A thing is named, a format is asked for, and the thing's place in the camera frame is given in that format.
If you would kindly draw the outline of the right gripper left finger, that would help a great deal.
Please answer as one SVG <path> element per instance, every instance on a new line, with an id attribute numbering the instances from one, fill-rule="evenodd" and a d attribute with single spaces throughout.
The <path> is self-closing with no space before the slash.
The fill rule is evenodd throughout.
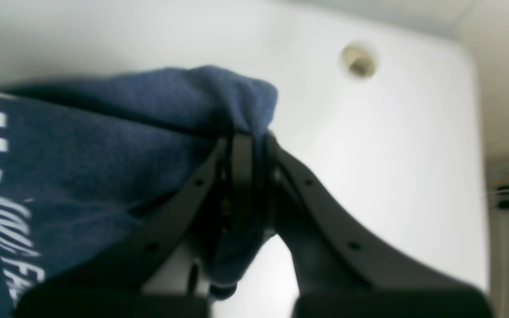
<path id="1" fill-rule="evenodd" d="M 32 288 L 16 318 L 208 318 L 255 255 L 255 145 L 219 139 L 135 232 Z"/>

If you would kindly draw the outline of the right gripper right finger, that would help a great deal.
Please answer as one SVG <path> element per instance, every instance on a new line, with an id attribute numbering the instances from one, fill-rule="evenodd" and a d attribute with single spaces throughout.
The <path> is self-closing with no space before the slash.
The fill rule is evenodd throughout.
<path id="1" fill-rule="evenodd" d="M 265 137 L 272 225 L 299 286 L 293 318 L 492 318 L 472 284 L 414 260 L 354 219 L 301 161 Z"/>

